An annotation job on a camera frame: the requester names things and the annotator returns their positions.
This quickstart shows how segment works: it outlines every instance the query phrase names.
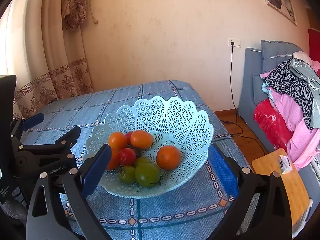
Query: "wall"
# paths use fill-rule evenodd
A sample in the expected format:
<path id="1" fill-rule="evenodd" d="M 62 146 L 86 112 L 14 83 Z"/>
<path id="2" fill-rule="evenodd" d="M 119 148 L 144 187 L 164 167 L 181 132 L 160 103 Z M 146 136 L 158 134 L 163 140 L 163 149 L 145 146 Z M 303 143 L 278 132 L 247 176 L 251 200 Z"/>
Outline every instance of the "wall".
<path id="1" fill-rule="evenodd" d="M 231 47 L 236 106 L 246 47 L 260 40 L 293 42 L 309 51 L 303 0 L 292 0 L 295 26 L 265 0 L 91 0 L 97 25 L 81 27 L 95 91 L 177 79 L 191 83 L 213 111 L 233 108 L 229 89 Z"/>
<path id="2" fill-rule="evenodd" d="M 320 20 L 311 8 L 307 8 L 310 28 L 320 31 Z"/>

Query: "red cushion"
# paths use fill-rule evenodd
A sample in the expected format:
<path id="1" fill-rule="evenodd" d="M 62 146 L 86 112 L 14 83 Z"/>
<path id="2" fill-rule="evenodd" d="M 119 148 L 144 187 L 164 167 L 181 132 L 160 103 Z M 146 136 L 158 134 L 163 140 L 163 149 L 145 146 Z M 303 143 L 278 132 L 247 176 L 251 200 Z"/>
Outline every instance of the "red cushion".
<path id="1" fill-rule="evenodd" d="M 281 114 L 271 106 L 269 99 L 263 100 L 256 106 L 253 118 L 265 132 L 273 147 L 282 148 L 287 152 L 287 143 L 293 132 L 288 130 Z"/>

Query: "tissue box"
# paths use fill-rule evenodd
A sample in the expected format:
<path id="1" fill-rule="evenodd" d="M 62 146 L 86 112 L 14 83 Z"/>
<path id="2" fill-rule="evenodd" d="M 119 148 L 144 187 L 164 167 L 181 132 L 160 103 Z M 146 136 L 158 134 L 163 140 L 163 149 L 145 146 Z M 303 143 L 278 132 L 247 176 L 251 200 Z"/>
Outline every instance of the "tissue box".
<path id="1" fill-rule="evenodd" d="M 279 156 L 279 164 L 280 164 L 282 174 L 290 173 L 292 171 L 292 165 L 287 155 Z"/>

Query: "sofa cushion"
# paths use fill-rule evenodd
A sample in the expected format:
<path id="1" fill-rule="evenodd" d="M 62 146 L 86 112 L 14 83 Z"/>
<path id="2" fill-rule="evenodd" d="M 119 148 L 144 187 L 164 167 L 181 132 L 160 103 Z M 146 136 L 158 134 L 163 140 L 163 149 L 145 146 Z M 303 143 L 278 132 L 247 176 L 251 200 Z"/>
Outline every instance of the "sofa cushion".
<path id="1" fill-rule="evenodd" d="M 263 79 L 259 75 L 253 76 L 253 100 L 254 104 L 257 106 L 261 101 L 268 98 L 267 93 L 261 90 Z"/>
<path id="2" fill-rule="evenodd" d="M 261 41 L 262 47 L 262 72 L 274 69 L 281 62 L 288 60 L 292 54 L 302 51 L 297 45 L 284 41 Z"/>

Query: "curtain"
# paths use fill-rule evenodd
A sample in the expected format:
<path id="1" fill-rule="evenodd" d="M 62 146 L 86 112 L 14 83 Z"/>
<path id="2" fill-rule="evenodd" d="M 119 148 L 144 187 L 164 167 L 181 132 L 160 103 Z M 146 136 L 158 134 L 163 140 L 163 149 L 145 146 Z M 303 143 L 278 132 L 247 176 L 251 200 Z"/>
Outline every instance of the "curtain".
<path id="1" fill-rule="evenodd" d="M 0 19 L 0 75 L 17 75 L 17 119 L 55 98 L 93 92 L 81 30 L 64 31 L 61 1 L 12 0 Z"/>
<path id="2" fill-rule="evenodd" d="M 66 29 L 76 30 L 87 19 L 86 0 L 64 0 L 62 4 L 62 18 L 66 19 Z"/>

